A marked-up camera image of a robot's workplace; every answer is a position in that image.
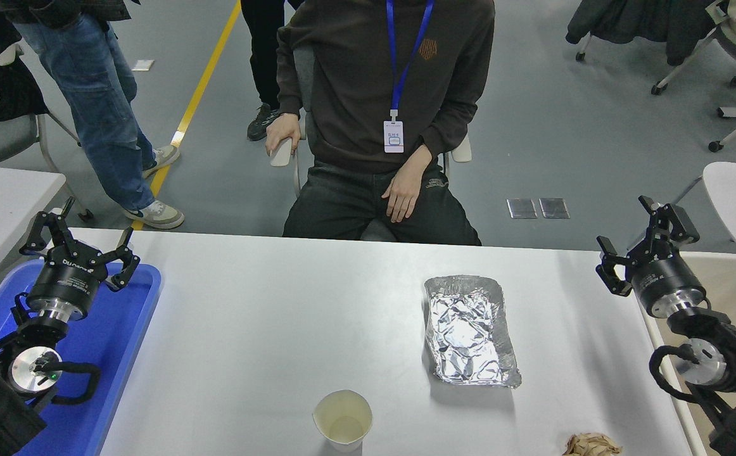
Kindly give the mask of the person's right hand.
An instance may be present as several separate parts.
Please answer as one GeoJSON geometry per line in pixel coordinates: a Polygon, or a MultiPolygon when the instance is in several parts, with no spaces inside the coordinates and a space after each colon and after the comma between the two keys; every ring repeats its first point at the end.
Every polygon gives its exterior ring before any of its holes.
{"type": "Polygon", "coordinates": [[[265,149],[267,156],[272,156],[279,143],[291,139],[291,153],[295,154],[300,142],[300,117],[298,113],[281,113],[267,129],[265,149]]]}

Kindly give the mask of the person's left hand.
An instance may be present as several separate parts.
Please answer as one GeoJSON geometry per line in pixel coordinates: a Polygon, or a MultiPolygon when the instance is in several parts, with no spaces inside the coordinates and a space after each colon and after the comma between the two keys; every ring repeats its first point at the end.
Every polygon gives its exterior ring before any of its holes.
{"type": "Polygon", "coordinates": [[[411,217],[421,192],[424,173],[433,155],[425,144],[420,145],[391,179],[382,199],[388,200],[386,216],[391,223],[403,222],[411,217]]]}

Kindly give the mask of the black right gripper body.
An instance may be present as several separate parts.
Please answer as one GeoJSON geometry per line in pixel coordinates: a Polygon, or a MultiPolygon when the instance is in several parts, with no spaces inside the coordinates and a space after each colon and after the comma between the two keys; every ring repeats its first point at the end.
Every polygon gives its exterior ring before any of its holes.
{"type": "Polygon", "coordinates": [[[646,311],[678,311],[706,301],[706,291],[680,254],[628,256],[626,281],[646,311]]]}

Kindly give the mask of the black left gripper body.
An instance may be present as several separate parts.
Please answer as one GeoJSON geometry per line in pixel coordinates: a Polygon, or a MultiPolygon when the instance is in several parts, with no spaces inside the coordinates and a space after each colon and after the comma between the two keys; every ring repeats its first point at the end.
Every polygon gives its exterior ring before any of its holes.
{"type": "Polygon", "coordinates": [[[105,263],[99,262],[102,252],[87,244],[53,246],[46,263],[26,297],[33,312],[42,305],[58,300],[72,304],[76,315],[88,315],[101,282],[108,277],[105,263]]]}

